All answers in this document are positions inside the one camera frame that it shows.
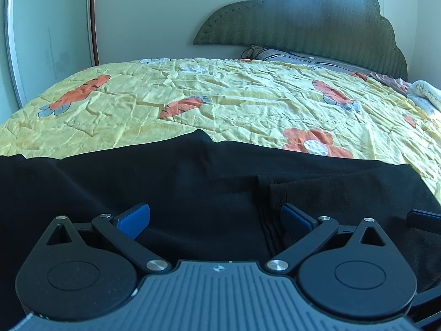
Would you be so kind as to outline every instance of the blue gripper pad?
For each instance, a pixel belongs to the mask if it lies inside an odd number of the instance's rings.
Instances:
[[[113,219],[115,227],[135,240],[150,223],[150,208],[141,203]]]
[[[317,220],[291,204],[282,207],[280,211],[280,220],[282,226],[295,241],[299,241],[318,227]]]
[[[57,322],[28,315],[20,331],[417,331],[405,317],[371,323],[332,318],[299,294],[293,281],[256,263],[183,261],[150,275],[131,299],[108,315]]]

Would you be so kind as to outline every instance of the green headboard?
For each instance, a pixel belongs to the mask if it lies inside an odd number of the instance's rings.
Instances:
[[[254,0],[217,10],[194,44],[259,45],[338,59],[407,80],[378,0]]]

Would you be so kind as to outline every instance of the black t-shirt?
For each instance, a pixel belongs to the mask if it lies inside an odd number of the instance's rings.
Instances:
[[[0,329],[24,316],[14,291],[21,264],[57,215],[90,222],[139,202],[151,223],[137,242],[175,263],[261,263],[292,244],[279,222],[289,202],[341,225],[375,218],[413,268],[418,290],[440,282],[441,236],[408,229],[413,208],[441,206],[410,166],[330,158],[238,142],[198,130],[163,142],[69,157],[0,157]]]

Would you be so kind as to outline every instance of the pillow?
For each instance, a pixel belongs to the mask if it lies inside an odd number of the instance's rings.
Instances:
[[[438,111],[441,111],[441,91],[429,82],[416,81],[410,85],[408,92],[411,95],[428,99]]]
[[[366,68],[351,65],[349,63],[337,61],[331,58],[319,57],[297,52],[287,53],[260,46],[252,46],[250,52],[248,53],[248,58],[261,61],[276,61],[292,63],[295,65],[307,65],[317,68],[327,68],[328,70],[348,74],[358,72],[369,75],[371,73],[371,71]]]
[[[408,94],[407,98],[409,98],[417,107],[420,107],[424,112],[426,112],[427,116],[432,119],[441,120],[441,113],[436,109],[436,107],[431,104],[427,99],[423,97],[418,97],[413,94]]]

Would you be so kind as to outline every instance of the bed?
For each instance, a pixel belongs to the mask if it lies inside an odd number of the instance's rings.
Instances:
[[[195,44],[258,44],[407,78],[377,0],[283,1],[223,7],[203,24]],[[321,17],[305,24],[319,3],[334,9],[321,9]],[[294,30],[297,38],[286,37]],[[61,159],[196,129],[215,142],[407,163],[441,201],[441,123],[373,78],[308,63],[147,58],[91,67],[2,124],[0,154]]]

